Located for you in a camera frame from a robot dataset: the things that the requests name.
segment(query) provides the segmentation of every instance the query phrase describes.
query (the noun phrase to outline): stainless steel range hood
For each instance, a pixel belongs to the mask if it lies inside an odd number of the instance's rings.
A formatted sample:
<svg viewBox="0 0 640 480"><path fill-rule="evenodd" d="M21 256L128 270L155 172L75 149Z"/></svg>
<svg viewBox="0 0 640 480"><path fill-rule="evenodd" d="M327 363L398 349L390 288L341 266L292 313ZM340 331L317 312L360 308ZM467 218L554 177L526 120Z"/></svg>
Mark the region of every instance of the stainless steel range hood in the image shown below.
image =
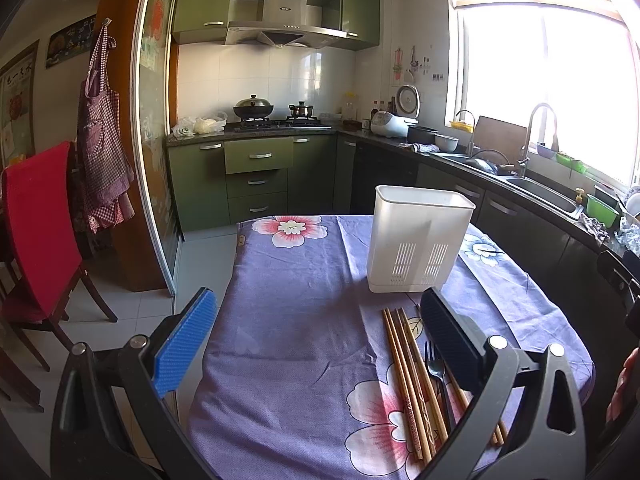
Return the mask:
<svg viewBox="0 0 640 480"><path fill-rule="evenodd" d="M306 0L264 0L261 22L229 22L225 44L264 43L271 46L322 48L347 38L347 33L308 24Z"/></svg>

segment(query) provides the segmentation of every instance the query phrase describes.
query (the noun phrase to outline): cabinet handle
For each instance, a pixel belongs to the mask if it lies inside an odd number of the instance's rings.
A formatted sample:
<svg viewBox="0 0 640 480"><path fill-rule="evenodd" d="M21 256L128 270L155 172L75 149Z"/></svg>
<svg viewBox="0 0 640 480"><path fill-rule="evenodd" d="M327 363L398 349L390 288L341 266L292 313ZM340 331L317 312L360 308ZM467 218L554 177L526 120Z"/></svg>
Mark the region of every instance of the cabinet handle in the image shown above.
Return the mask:
<svg viewBox="0 0 640 480"><path fill-rule="evenodd" d="M505 206L500 205L497 202L494 202L493 200L489 200L489 205L494 209L497 209L501 213L504 213L505 215L516 216L518 214L513 209L508 209Z"/></svg>
<svg viewBox="0 0 640 480"><path fill-rule="evenodd" d="M466 187L459 186L458 184L456 184L454 186L454 189L456 191L459 191L463 195L467 195L467 196L469 196L471 198L480 198L480 193L476 193L475 191L471 191L470 189L467 189Z"/></svg>

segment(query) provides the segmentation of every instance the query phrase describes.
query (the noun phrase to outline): backsplash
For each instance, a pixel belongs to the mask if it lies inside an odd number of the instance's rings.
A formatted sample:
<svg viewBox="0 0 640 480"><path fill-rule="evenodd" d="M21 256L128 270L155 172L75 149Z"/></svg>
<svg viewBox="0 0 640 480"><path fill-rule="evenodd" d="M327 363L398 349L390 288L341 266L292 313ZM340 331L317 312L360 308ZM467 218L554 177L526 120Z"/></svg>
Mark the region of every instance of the backsplash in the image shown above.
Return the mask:
<svg viewBox="0 0 640 480"><path fill-rule="evenodd" d="M354 91L355 52L266 45L194 43L180 46L178 117L209 117L222 110L239 121L234 105L252 94L273 105L271 119L284 119L289 105L305 101L314 115L338 112Z"/></svg>

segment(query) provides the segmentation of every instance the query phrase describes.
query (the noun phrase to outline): open rice cooker lid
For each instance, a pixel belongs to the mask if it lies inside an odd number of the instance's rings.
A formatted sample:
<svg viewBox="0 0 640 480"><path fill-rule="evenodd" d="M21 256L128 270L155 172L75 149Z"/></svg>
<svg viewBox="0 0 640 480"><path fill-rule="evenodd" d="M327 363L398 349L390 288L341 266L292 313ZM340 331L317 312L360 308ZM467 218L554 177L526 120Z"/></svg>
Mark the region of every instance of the open rice cooker lid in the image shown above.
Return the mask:
<svg viewBox="0 0 640 480"><path fill-rule="evenodd" d="M398 115L417 119L420 113L420 95L414 85L402 85L396 92Z"/></svg>

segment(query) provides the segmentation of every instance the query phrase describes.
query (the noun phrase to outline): pink flower print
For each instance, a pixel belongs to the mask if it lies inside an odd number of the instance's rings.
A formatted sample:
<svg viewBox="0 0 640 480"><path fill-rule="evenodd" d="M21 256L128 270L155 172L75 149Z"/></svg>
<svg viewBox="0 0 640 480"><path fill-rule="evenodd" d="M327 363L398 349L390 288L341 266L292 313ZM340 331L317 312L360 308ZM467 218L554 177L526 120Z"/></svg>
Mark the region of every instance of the pink flower print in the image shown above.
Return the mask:
<svg viewBox="0 0 640 480"><path fill-rule="evenodd" d="M422 471L411 443L404 405L396 387L395 365L386 371L383 381L364 381L347 396L353 418L369 424L351 433L344 446L351 463L368 476L384 476L404 466L409 480Z"/></svg>
<svg viewBox="0 0 640 480"><path fill-rule="evenodd" d="M263 235L273 235L271 241L276 247L298 247L305 238L324 238L326 227L318 225L319 216L274 216L254 222L252 229Z"/></svg>

